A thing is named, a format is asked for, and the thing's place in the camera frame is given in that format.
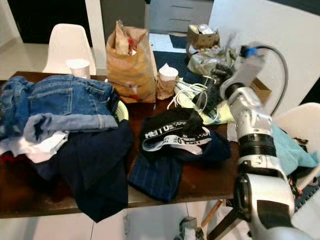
white plastic chair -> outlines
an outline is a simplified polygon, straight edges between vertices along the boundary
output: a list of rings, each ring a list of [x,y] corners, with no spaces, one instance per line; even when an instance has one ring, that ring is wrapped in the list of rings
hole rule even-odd
[[[96,75],[96,64],[85,29],[80,25],[60,23],[54,26],[49,41],[43,73],[71,74],[66,60],[84,59],[90,62],[90,75]]]
[[[307,139],[308,152],[317,152],[320,158],[320,104],[310,102],[300,105],[281,114],[274,122],[289,136]],[[297,180],[297,188],[304,189],[319,173],[320,164],[308,176]]]

black doormat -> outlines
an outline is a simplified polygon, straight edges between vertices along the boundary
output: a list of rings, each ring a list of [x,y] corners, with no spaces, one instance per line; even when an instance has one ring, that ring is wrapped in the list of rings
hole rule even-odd
[[[186,36],[173,36],[169,35],[171,43],[175,49],[185,49],[187,45]]]
[[[187,72],[186,54],[180,52],[153,51],[156,69],[159,71],[166,63],[178,70],[179,77],[183,78]]]

blue jeans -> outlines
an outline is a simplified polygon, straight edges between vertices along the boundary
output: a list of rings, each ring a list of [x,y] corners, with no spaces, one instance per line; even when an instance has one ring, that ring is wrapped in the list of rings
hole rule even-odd
[[[73,75],[53,75],[38,83],[13,77],[2,88],[0,139],[25,133],[37,143],[57,130],[117,128],[108,109],[110,102],[118,104],[113,101],[117,97],[111,84]],[[24,132],[28,121],[33,129]]]

robotic arm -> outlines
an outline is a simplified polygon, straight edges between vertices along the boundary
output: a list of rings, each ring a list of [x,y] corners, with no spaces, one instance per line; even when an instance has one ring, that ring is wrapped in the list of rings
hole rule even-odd
[[[308,235],[291,224],[295,203],[277,158],[272,118],[248,87],[262,70],[267,51],[254,45],[242,49],[243,64],[219,89],[235,119],[239,143],[239,176],[235,184],[234,209],[230,214],[248,222],[253,239],[309,240]],[[219,230],[214,232],[208,239],[223,237]]]

cardboard box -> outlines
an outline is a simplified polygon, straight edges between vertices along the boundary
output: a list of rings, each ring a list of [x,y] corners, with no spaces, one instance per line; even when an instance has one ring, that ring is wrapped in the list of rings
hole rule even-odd
[[[189,25],[186,36],[187,46],[192,44],[195,49],[210,49],[214,45],[219,45],[220,37],[218,31],[213,34],[200,34],[194,29],[197,29],[197,26]]]
[[[254,90],[262,104],[265,104],[271,95],[271,90],[264,85],[258,78],[255,78],[250,87]]]

